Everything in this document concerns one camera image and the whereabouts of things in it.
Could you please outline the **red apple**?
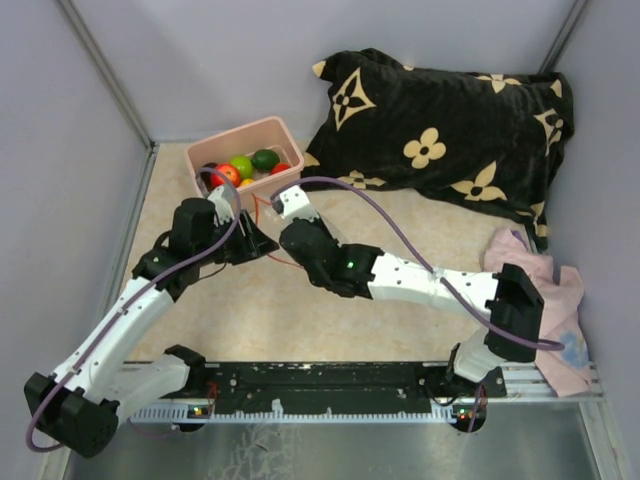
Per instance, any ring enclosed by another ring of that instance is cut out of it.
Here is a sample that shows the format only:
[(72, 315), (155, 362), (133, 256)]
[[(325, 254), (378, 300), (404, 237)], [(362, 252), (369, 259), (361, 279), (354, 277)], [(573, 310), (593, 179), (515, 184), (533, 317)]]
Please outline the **red apple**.
[(210, 174), (211, 187), (217, 188), (225, 183), (225, 179), (229, 180), (234, 187), (239, 187), (243, 178), (239, 170), (229, 164), (219, 164), (215, 167), (214, 173)]

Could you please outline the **pink plastic bin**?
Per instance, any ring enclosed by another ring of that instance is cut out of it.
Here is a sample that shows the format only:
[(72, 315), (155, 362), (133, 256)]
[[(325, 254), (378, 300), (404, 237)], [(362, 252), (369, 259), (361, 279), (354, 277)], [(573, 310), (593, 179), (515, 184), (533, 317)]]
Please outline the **pink plastic bin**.
[(186, 148), (185, 161), (195, 195), (203, 197), (210, 191), (197, 174), (201, 168), (211, 163), (226, 163), (237, 155), (252, 156), (260, 149), (273, 150), (289, 168), (275, 175), (258, 173), (254, 183), (239, 188), (243, 209), (253, 213), (253, 194), (267, 199), (276, 190), (301, 177), (303, 154), (284, 121), (271, 116), (202, 139)]

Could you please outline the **clear zip top bag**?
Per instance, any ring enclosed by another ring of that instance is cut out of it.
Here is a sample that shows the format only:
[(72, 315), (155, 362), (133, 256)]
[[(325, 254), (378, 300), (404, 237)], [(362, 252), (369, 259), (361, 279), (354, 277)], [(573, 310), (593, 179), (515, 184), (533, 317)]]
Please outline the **clear zip top bag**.
[[(270, 206), (270, 203), (267, 200), (259, 198), (255, 194), (252, 194), (252, 199), (253, 199), (253, 204), (254, 204), (254, 222), (255, 222), (256, 225), (259, 225), (261, 206), (262, 205)], [(285, 260), (285, 259), (279, 258), (279, 257), (275, 256), (273, 253), (269, 253), (267, 255), (267, 257), (270, 260), (272, 260), (274, 262), (277, 262), (279, 264), (287, 265), (287, 266), (294, 267), (294, 268), (302, 270), (302, 267), (299, 264), (297, 264), (297, 263), (295, 263), (295, 262), (293, 262), (291, 260)]]

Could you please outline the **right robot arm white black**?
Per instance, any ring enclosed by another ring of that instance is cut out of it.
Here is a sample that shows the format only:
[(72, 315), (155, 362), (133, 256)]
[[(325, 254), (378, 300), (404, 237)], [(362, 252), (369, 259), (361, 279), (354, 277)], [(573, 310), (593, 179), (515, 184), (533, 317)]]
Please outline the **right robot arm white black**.
[(300, 219), (281, 232), (279, 244), (313, 286), (341, 297), (479, 315), (480, 328), (456, 344), (444, 370), (430, 377), (435, 396), (470, 395), (503, 363), (530, 363), (544, 345), (543, 298), (517, 265), (504, 264), (497, 273), (426, 268), (378, 247), (342, 244), (319, 221)]

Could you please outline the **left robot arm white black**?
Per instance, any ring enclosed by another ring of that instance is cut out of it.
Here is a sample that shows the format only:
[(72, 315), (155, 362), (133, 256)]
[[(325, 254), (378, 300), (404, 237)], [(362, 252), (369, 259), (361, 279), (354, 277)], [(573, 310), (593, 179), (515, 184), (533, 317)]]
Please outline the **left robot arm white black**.
[(205, 358), (181, 345), (130, 379), (120, 368), (146, 331), (171, 309), (210, 264), (239, 265), (278, 250), (245, 210), (229, 202), (188, 198), (134, 267), (120, 298), (65, 362), (33, 374), (24, 386), (39, 430), (84, 458), (103, 451), (118, 427), (167, 395), (194, 397), (208, 384)]

